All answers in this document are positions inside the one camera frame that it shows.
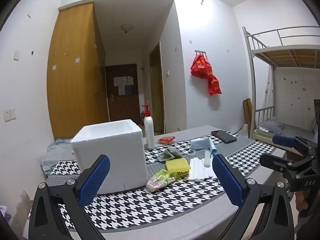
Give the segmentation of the person right hand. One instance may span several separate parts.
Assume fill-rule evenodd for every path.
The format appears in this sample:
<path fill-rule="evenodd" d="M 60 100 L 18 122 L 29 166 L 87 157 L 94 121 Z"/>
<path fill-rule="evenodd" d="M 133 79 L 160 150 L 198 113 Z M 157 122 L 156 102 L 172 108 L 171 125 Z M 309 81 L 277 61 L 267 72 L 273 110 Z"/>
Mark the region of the person right hand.
<path fill-rule="evenodd" d="M 296 197 L 296 209 L 301 218 L 306 218 L 309 213 L 308 196 L 310 191 L 297 191 L 295 193 Z"/>

